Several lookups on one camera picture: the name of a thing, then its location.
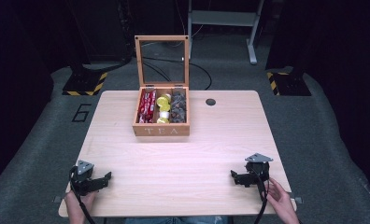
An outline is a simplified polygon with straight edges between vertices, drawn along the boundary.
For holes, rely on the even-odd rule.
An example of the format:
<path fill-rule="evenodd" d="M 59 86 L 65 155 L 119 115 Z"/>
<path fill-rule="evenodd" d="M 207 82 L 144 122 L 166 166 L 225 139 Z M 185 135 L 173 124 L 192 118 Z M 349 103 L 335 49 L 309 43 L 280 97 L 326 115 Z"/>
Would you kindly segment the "dark grey tea packets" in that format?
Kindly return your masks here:
<path fill-rule="evenodd" d="M 170 121 L 173 123 L 186 122 L 186 97 L 182 92 L 176 91 L 172 95 Z"/>

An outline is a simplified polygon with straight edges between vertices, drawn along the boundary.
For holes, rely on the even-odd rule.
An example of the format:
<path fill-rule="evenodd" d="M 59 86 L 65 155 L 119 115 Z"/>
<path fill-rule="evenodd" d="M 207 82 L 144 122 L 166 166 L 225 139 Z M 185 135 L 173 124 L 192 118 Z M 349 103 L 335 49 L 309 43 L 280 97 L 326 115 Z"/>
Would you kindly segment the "person's left hand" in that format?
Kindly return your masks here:
<path fill-rule="evenodd" d="M 83 203 L 88 210 L 93 207 L 93 201 L 97 192 L 90 192 L 85 196 L 81 196 L 78 200 L 75 192 L 73 190 L 68 191 L 64 196 L 64 201 L 68 210 L 80 208 L 80 204 Z"/>

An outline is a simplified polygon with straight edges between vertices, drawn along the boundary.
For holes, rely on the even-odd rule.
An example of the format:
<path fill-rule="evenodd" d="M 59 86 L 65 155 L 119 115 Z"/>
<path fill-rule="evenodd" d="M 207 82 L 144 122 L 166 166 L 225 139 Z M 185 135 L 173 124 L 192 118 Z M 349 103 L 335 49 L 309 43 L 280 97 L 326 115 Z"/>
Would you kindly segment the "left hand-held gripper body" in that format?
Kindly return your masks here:
<path fill-rule="evenodd" d="M 78 161 L 69 172 L 70 188 L 76 195 L 85 196 L 93 192 L 93 180 L 91 179 L 94 165 L 87 161 Z"/>

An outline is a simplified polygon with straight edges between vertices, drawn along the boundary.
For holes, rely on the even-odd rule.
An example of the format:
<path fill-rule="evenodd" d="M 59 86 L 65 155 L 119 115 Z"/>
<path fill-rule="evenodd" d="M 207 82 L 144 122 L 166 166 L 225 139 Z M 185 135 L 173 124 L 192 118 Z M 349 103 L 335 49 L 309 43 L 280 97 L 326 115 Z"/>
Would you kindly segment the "pile of yellow lidded cups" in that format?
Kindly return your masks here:
<path fill-rule="evenodd" d="M 168 123 L 171 109 L 171 105 L 169 104 L 168 98 L 162 95 L 157 98 L 156 104 L 159 107 L 159 118 L 157 118 L 157 122 Z"/>

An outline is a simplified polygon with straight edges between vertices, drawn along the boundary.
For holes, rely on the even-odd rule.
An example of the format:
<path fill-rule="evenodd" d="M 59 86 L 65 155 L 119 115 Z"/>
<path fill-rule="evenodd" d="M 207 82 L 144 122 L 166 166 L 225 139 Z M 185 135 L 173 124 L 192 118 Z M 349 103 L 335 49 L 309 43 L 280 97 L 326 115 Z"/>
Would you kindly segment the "black stand with striped base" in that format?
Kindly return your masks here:
<path fill-rule="evenodd" d="M 63 87 L 63 94 L 96 95 L 103 86 L 108 69 L 92 70 L 83 66 L 80 53 L 83 44 L 79 43 L 79 36 L 75 37 L 78 33 L 78 24 L 70 6 L 70 0 L 64 0 L 64 8 L 68 12 L 68 19 L 63 25 L 62 38 L 66 61 L 72 75 Z"/>
<path fill-rule="evenodd" d="M 271 79 L 276 83 L 277 94 L 310 96 L 303 80 L 301 56 L 308 37 L 310 22 L 307 20 L 304 0 L 285 0 L 277 29 L 270 47 L 265 69 L 291 67 L 289 74 L 273 72 Z"/>

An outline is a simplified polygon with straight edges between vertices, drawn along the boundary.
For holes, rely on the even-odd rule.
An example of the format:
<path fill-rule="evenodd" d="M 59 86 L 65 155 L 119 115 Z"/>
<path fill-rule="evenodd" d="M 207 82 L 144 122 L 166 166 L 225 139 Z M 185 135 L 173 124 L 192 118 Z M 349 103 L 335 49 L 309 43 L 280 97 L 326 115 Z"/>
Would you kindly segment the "wooden box with glass lid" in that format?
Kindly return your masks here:
<path fill-rule="evenodd" d="M 135 54 L 139 79 L 133 130 L 136 136 L 188 136 L 190 134 L 189 103 L 189 38 L 186 35 L 137 35 Z M 158 123 L 159 107 L 154 106 L 152 123 L 138 122 L 142 91 L 156 90 L 156 100 L 164 95 L 171 105 L 172 95 L 179 91 L 186 97 L 185 123 Z"/>

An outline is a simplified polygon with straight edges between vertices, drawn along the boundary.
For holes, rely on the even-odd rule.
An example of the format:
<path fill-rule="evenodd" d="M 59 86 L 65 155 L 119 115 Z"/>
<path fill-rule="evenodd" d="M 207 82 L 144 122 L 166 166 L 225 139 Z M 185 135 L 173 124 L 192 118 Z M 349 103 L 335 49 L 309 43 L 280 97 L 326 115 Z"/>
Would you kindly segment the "white metal desk frame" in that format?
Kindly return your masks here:
<path fill-rule="evenodd" d="M 255 37 L 257 35 L 260 18 L 263 12 L 264 0 L 256 0 L 257 8 L 254 12 L 233 12 L 233 11 L 213 11 L 213 10 L 195 10 L 192 8 L 192 0 L 188 2 L 188 36 L 190 38 L 189 48 L 192 47 L 192 27 L 194 25 L 221 25 L 250 27 L 251 33 L 246 40 L 249 62 L 252 65 L 257 64 L 255 53 Z"/>

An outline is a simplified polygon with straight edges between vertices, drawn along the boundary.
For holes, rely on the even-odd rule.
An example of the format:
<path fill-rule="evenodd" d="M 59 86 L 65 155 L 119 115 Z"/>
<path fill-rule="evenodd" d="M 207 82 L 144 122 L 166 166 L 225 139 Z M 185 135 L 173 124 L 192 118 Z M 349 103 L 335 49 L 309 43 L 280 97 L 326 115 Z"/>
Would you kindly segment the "person's right hand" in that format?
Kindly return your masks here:
<path fill-rule="evenodd" d="M 289 214 L 293 209 L 290 195 L 274 178 L 269 179 L 266 199 L 277 214 Z"/>

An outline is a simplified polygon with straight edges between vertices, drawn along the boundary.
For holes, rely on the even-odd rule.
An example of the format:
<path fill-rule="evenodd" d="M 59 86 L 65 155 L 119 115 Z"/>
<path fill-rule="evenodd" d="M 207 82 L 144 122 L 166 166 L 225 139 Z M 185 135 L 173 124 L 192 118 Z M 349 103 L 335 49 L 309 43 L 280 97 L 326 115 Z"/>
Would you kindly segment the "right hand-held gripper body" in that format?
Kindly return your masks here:
<path fill-rule="evenodd" d="M 245 158 L 246 170 L 248 171 L 246 178 L 246 186 L 262 184 L 269 179 L 270 161 L 272 158 L 264 156 L 260 153 L 255 153 Z"/>

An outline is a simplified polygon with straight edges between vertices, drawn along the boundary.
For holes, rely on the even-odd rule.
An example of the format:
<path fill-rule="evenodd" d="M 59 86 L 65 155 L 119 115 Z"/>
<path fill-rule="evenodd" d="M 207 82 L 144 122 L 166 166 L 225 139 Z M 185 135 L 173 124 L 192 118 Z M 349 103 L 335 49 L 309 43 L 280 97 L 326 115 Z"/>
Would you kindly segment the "bundle of red sachets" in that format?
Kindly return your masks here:
<path fill-rule="evenodd" d="M 142 91 L 138 107 L 139 123 L 153 122 L 155 101 L 156 101 L 156 90 Z"/>

